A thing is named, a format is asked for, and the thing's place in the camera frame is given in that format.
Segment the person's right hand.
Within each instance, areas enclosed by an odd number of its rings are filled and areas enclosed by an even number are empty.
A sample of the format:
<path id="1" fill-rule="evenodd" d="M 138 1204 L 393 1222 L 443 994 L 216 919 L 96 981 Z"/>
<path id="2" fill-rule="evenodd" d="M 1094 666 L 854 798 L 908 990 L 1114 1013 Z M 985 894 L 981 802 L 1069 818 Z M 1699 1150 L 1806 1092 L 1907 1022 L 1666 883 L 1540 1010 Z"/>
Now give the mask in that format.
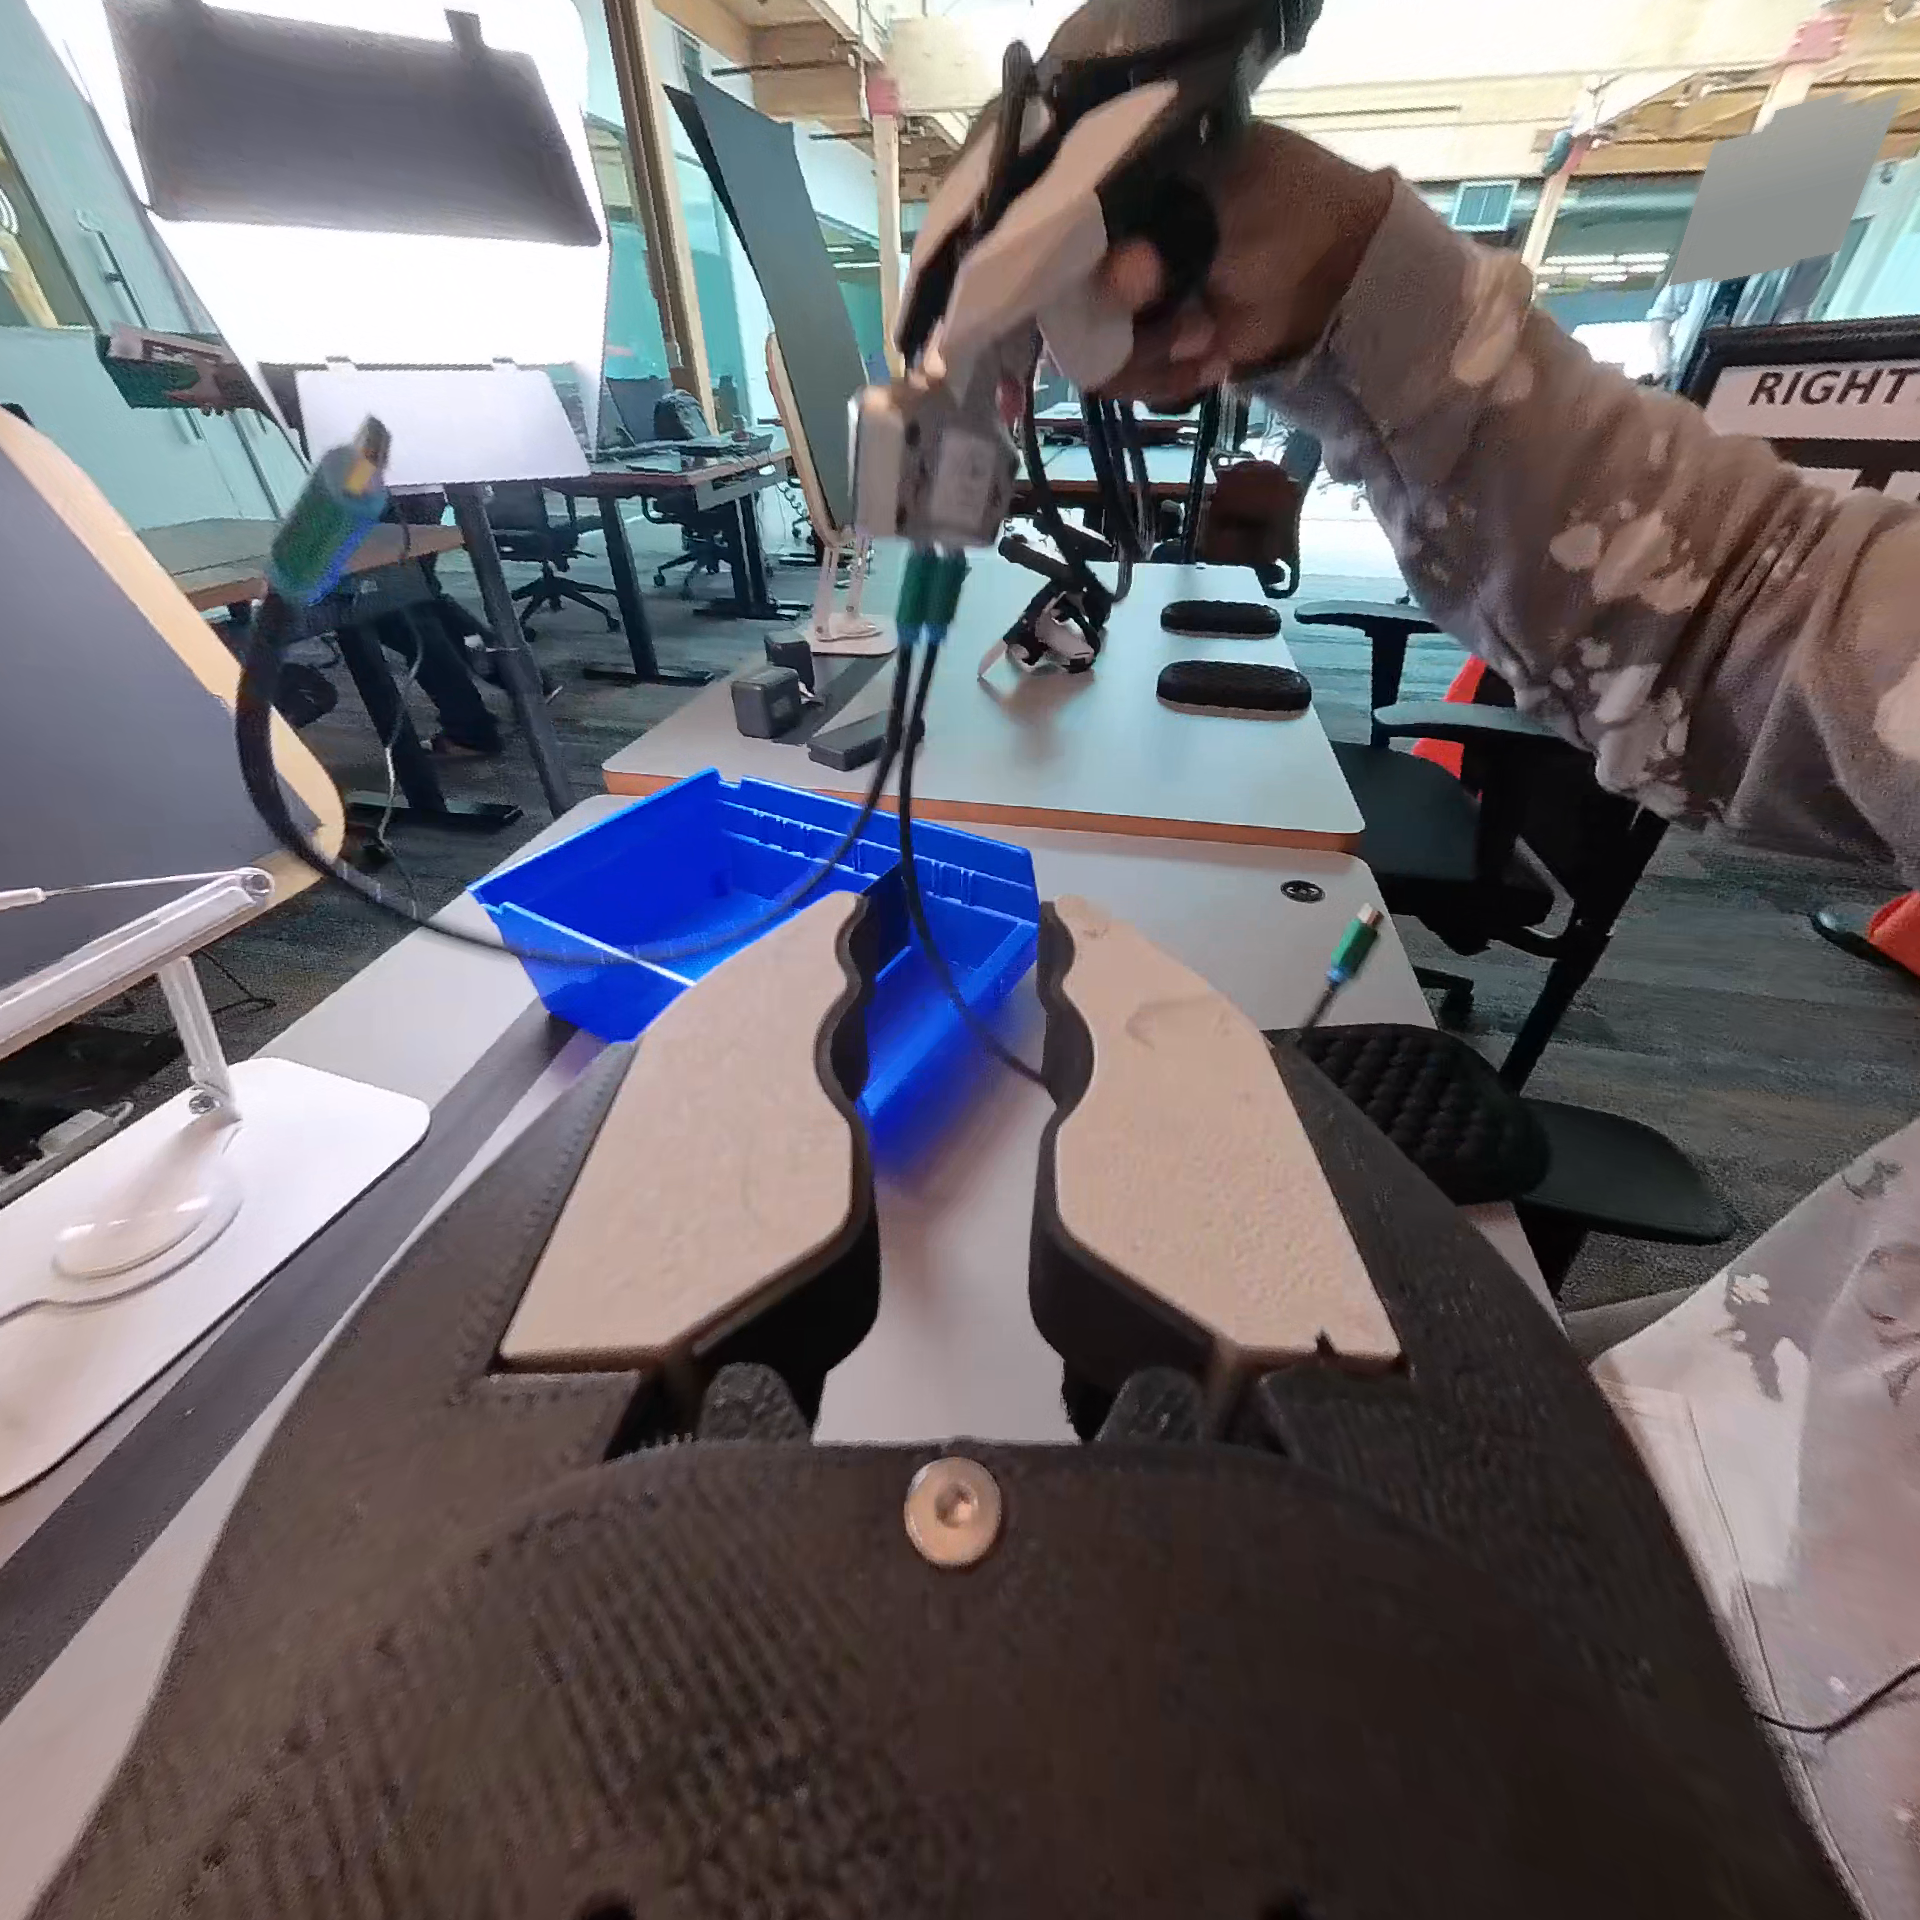
<path id="1" fill-rule="evenodd" d="M 1171 292 L 1168 266 L 1142 238 L 1102 260 L 1099 290 L 1128 311 L 1134 347 L 1092 395 L 1179 411 L 1306 352 L 1353 280 L 1395 188 L 1392 173 L 1361 170 L 1298 130 L 1251 126 L 1206 188 L 1217 251 L 1196 292 Z"/>

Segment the person's right forearm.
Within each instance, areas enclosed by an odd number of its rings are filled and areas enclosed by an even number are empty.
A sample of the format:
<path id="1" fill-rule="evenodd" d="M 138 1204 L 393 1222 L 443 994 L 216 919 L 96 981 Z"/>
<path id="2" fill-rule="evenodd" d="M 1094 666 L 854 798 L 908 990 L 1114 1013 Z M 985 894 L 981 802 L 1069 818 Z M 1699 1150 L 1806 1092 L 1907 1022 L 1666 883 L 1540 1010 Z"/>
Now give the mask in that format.
<path id="1" fill-rule="evenodd" d="M 1330 178 L 1316 215 L 1364 250 L 1264 388 L 1435 627 L 1603 788 L 1915 879 L 1915 506 L 1827 492 L 1593 360 L 1396 176 Z"/>

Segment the framed black white marker sign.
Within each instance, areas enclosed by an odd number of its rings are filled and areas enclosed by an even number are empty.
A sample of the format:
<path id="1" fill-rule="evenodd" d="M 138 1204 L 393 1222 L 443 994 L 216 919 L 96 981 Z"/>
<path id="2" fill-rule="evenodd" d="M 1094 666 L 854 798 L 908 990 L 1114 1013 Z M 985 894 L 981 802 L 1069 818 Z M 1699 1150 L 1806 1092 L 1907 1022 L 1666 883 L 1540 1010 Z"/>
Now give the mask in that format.
<path id="1" fill-rule="evenodd" d="M 1713 327 L 1678 390 L 1819 490 L 1918 499 L 1918 317 Z"/>

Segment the black table strip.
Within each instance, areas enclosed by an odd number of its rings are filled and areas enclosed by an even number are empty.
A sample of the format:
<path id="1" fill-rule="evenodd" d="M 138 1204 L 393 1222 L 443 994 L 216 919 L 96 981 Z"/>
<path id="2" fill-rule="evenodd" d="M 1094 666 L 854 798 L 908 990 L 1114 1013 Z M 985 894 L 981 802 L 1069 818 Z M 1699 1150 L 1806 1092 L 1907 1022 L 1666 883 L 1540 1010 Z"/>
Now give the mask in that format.
<path id="1" fill-rule="evenodd" d="M 390 1260 L 497 1152 L 514 1116 L 539 1114 L 601 1048 L 550 1014 L 518 1014 L 443 1094 L 422 1141 L 390 1172 L 61 1467 L 4 1502 L 3 1714 L 36 1687 Z"/>

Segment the silver hub adapter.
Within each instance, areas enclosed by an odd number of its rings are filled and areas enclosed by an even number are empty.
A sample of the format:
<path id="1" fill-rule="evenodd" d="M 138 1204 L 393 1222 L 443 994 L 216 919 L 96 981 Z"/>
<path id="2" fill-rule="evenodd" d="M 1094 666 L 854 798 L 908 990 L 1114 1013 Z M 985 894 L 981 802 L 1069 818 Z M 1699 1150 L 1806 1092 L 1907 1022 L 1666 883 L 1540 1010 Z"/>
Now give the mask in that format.
<path id="1" fill-rule="evenodd" d="M 849 405 L 849 531 L 914 549 L 993 547 L 1019 474 L 1019 416 L 1041 336 L 950 364 L 939 344 Z"/>

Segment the person's grey hoodie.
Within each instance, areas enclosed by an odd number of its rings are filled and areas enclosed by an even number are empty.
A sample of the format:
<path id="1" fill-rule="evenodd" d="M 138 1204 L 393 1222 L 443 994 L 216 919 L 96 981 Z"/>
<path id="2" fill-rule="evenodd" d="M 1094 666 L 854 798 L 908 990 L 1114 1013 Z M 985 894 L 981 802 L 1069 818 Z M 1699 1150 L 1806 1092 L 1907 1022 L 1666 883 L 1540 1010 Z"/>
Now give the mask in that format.
<path id="1" fill-rule="evenodd" d="M 1918 1126 L 1590 1373 L 1865 1916 L 1918 1916 Z"/>

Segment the studio light panel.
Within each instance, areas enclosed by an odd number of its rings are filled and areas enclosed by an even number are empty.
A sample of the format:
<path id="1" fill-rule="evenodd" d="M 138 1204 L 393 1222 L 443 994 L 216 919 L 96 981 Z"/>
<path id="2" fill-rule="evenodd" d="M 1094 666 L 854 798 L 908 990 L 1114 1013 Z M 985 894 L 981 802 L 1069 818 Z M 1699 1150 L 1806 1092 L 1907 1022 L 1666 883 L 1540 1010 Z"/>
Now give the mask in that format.
<path id="1" fill-rule="evenodd" d="M 140 532 L 267 522 L 378 373 L 397 503 L 538 468 L 534 374 L 601 371 L 576 5 L 4 5 L 4 402 Z"/>

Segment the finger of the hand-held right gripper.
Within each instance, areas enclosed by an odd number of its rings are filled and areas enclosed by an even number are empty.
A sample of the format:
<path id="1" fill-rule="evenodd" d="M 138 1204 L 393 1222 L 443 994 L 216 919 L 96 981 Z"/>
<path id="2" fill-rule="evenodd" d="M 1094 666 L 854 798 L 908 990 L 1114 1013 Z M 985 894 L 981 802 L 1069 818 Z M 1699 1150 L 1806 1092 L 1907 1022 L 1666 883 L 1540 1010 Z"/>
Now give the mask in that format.
<path id="1" fill-rule="evenodd" d="M 946 311 L 962 254 L 973 245 L 979 216 L 990 203 L 998 144 L 1001 103 L 988 103 L 934 188 L 908 254 L 897 314 L 900 352 L 923 352 Z"/>
<path id="2" fill-rule="evenodd" d="M 1098 290 L 1112 250 L 1098 191 L 1157 133 L 1174 82 L 1134 87 L 1091 110 L 1041 178 L 965 256 L 945 311 L 946 371 L 979 371 L 1033 334 L 1060 371 L 1120 371 L 1134 350 L 1128 309 Z"/>

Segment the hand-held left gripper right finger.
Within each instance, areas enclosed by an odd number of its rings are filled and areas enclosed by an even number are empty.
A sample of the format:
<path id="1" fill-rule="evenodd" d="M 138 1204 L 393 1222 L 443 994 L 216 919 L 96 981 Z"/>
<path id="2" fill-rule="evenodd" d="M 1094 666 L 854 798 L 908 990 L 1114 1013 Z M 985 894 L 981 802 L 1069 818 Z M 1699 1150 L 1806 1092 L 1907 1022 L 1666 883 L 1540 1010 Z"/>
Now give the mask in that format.
<path id="1" fill-rule="evenodd" d="M 1030 1317 L 1072 1418 L 1140 1371 L 1227 1424 L 1298 1362 L 1392 1376 L 1403 1343 L 1256 1022 L 1092 901 L 1043 904 Z"/>

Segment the white tablet stand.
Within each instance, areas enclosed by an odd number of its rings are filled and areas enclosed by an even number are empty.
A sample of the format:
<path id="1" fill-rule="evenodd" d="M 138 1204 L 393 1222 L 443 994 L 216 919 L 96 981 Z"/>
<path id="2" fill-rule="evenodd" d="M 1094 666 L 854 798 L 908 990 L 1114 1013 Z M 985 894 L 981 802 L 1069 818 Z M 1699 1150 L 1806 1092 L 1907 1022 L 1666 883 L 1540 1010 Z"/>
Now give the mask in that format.
<path id="1" fill-rule="evenodd" d="M 154 978 L 187 1088 L 4 1199 L 3 1496 L 69 1460 L 274 1271 L 395 1170 L 429 1109 L 282 1058 L 228 1063 L 197 951 L 250 920 L 272 877 L 236 868 L 12 890 L 4 912 L 162 891 L 4 988 L 4 1055 Z"/>

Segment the blue plastic bin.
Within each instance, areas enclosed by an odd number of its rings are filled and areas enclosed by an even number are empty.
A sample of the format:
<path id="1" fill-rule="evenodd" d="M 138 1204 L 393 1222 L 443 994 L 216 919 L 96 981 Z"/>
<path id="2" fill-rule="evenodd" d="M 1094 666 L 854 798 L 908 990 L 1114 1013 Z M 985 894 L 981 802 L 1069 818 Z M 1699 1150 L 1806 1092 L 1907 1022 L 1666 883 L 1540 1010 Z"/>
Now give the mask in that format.
<path id="1" fill-rule="evenodd" d="M 473 885 L 548 1014 L 632 1043 L 721 967 L 740 935 L 800 887 L 852 824 L 852 799 L 678 780 Z M 990 1022 L 1035 962 L 1033 855 L 946 824 L 913 830 L 929 930 L 968 1007 Z M 876 933 L 869 1079 L 858 1109 L 878 1160 L 931 1150 L 988 1079 L 976 1037 L 929 964 L 906 909 L 899 832 L 878 810 L 828 891 L 864 895 Z"/>

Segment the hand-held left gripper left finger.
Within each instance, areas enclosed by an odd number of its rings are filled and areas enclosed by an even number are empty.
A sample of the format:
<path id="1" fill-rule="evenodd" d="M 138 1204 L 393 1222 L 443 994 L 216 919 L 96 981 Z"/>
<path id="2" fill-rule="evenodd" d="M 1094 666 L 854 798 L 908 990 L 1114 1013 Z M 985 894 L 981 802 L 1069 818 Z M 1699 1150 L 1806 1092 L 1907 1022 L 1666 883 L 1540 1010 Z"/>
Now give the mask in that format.
<path id="1" fill-rule="evenodd" d="M 684 1406 L 734 1362 L 803 1411 L 874 1327 L 858 1110 L 881 958 L 869 895 L 818 895 L 636 1039 L 501 1336 L 518 1373 L 642 1373 Z"/>

